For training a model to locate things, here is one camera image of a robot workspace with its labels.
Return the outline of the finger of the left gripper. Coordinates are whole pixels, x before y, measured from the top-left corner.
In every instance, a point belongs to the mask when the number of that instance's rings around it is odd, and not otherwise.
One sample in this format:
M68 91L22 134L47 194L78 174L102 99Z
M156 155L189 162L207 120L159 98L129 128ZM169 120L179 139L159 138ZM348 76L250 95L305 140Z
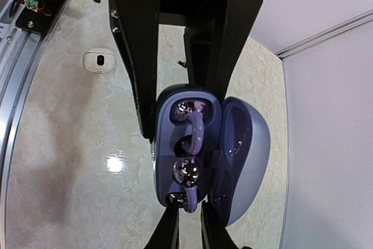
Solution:
M109 0L110 27L131 82L139 128L154 137L159 0Z

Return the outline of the aluminium front rail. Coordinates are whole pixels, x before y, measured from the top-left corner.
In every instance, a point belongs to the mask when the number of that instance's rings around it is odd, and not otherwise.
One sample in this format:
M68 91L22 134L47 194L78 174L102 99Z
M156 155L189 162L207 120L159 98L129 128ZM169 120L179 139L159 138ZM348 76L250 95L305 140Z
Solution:
M24 104L46 45L71 0L55 6L50 19L42 20L16 0L1 10L1 248L6 248L6 196L13 150Z

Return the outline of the white earbud charging case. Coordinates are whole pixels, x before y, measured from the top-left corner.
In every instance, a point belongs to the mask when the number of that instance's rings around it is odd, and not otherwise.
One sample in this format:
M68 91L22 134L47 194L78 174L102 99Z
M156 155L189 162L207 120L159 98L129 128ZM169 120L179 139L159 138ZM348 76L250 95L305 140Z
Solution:
M115 55L109 48L93 47L84 53L83 65L92 73L109 73L115 69Z

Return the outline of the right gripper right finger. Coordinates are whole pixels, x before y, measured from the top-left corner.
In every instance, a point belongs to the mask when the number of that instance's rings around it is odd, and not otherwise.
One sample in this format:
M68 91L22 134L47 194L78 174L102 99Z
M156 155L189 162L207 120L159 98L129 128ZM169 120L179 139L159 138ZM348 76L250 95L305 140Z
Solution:
M200 219L202 248L238 249L210 202L202 202Z

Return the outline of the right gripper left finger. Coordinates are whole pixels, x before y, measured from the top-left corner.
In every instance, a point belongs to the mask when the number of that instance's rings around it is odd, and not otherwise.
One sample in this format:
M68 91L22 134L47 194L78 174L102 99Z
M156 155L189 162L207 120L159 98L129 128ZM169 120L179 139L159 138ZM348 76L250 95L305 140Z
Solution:
M179 208L177 204L166 207L145 249L179 248Z

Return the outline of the purple earbud charging case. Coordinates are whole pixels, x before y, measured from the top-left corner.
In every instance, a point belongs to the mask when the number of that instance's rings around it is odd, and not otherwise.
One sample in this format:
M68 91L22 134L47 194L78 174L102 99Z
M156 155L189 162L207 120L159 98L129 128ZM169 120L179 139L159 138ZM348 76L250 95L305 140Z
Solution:
M222 224L229 226L246 213L262 184L270 153L268 125L256 108L241 99L228 97L219 102L207 90L186 84L164 89L156 105L152 140L154 185L163 206L170 204L169 193L184 191L174 179L173 164L191 156L175 151L177 142L192 133L191 126L171 119L176 103L184 99L210 102L203 146L196 155L203 168L198 202L207 199Z

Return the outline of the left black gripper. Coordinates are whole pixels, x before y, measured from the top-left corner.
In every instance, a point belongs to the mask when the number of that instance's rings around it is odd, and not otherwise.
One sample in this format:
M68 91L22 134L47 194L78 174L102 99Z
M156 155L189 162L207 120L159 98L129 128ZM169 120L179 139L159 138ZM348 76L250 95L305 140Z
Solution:
M184 32L188 79L226 96L228 84L263 0L208 0Z

